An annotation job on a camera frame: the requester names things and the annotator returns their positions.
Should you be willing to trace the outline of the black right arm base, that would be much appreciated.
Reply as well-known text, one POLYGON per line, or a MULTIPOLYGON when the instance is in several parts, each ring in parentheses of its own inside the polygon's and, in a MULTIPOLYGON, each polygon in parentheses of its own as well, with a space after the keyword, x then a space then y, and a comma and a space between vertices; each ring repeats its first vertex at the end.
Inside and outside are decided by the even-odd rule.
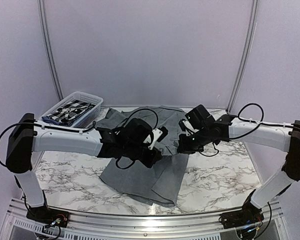
POLYGON ((240 210, 224 212, 220 215, 218 221, 224 229, 230 229, 260 223, 264 219, 262 209, 254 206, 249 196, 240 210))

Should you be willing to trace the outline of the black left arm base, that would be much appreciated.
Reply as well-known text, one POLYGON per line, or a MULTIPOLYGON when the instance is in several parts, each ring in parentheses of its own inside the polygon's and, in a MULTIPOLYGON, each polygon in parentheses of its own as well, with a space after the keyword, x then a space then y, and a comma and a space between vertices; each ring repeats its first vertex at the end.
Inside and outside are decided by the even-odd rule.
POLYGON ((43 223, 48 226, 60 226, 65 228, 68 225, 70 213, 59 209, 53 209, 48 206, 29 207, 26 217, 30 220, 43 223))

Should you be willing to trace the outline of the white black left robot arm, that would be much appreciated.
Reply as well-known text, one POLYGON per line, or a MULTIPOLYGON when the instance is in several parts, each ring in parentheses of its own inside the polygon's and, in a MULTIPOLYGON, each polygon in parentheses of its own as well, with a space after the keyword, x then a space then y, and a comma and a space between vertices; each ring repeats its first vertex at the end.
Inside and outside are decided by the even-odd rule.
POLYGON ((155 144, 164 131, 152 127, 140 118, 132 118, 126 125, 113 129, 96 127, 73 128, 55 126, 36 120, 32 113, 11 126, 5 166, 17 179, 34 215, 43 223, 53 219, 43 190, 32 168, 34 152, 66 152, 86 154, 104 159, 130 159, 151 168, 162 159, 155 144))

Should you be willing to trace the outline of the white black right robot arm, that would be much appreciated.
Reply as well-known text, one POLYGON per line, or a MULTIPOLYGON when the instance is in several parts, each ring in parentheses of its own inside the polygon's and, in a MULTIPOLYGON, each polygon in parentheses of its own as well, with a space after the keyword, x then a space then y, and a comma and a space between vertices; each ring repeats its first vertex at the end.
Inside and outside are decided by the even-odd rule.
POLYGON ((265 150, 283 157, 274 158, 274 171, 262 185, 254 190, 245 200, 238 212, 237 219, 248 224, 257 216, 257 210, 264 207, 276 196, 281 195, 293 183, 300 181, 300 121, 293 123, 271 123, 260 120, 240 119, 231 114, 224 114, 213 119, 206 126, 196 125, 191 117, 187 120, 195 129, 194 133, 181 134, 178 140, 178 153, 194 154, 203 151, 208 144, 219 142, 242 142, 247 147, 265 150))

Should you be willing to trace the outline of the grey long sleeve shirt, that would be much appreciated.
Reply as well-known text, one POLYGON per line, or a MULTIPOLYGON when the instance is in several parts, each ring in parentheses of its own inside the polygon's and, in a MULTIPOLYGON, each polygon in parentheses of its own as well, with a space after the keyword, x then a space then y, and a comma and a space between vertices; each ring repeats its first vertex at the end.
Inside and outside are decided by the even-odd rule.
POLYGON ((126 119, 139 118, 152 127, 165 127, 168 134, 155 144, 162 153, 162 159, 152 168, 136 161, 125 169, 131 163, 129 158, 123 157, 119 166, 116 166, 115 159, 111 159, 99 176, 100 180, 117 192, 144 204, 174 207, 189 161, 188 154, 177 152, 179 135, 182 134, 179 121, 185 115, 182 109, 169 106, 139 107, 128 112, 110 108, 97 126, 113 129, 125 124, 126 119))

